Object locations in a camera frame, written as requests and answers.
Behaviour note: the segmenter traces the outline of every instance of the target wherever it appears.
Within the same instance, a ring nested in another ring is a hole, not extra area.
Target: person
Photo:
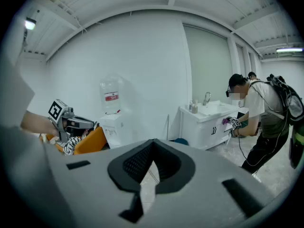
[[[257,78],[257,75],[256,75],[254,72],[250,72],[250,73],[248,74],[248,79],[250,79],[250,80],[259,80],[259,79]]]
[[[25,5],[14,16],[0,48],[0,125],[20,126],[32,133],[59,136],[56,127],[47,117],[26,110],[34,92],[20,76],[16,65],[23,50],[24,21],[28,9],[29,6]]]
[[[247,114],[239,118],[240,122],[248,119],[248,125],[235,129],[233,135],[253,136],[261,121],[262,132],[242,165],[250,173],[256,172],[282,148],[289,132],[287,121],[278,117],[278,114],[283,114],[283,106],[273,87],[262,82],[252,83],[252,80],[239,74],[229,79],[230,94],[234,97],[238,95],[240,99],[246,98],[245,107],[249,109]]]

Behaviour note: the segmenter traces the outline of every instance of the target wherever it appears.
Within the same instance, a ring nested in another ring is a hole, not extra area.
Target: striped cloth
[[[94,129],[95,130],[97,127],[99,127],[98,122],[94,122]],[[70,137],[70,139],[67,142],[57,142],[59,140],[59,137],[53,137],[49,142],[50,144],[59,144],[63,148],[63,153],[65,155],[73,155],[74,154],[74,149],[75,146],[82,141],[85,137],[87,137],[90,134],[91,131],[87,129],[84,134],[81,137]]]

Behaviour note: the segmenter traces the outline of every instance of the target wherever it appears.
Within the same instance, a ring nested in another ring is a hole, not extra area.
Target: blue object
[[[174,142],[181,143],[181,144],[184,144],[184,145],[189,145],[188,141],[185,140],[185,139],[180,139],[179,138],[179,139],[174,140]]]

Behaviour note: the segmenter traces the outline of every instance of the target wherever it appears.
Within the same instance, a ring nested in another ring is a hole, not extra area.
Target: black pants
[[[264,165],[276,153],[278,153],[278,151],[286,143],[287,139],[288,133],[284,134],[283,136],[280,136],[278,141],[277,138],[263,138],[261,133],[259,138],[257,139],[255,146],[250,150],[250,153],[247,157],[247,161],[244,161],[242,168],[244,168],[250,173],[256,172],[262,165]]]

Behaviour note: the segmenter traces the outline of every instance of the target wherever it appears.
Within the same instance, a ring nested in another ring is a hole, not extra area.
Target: fluorescent light
[[[30,18],[27,18],[27,20],[25,21],[25,27],[27,29],[34,29],[36,25],[36,21]]]
[[[281,48],[276,50],[276,52],[295,52],[295,51],[303,51],[303,48]]]

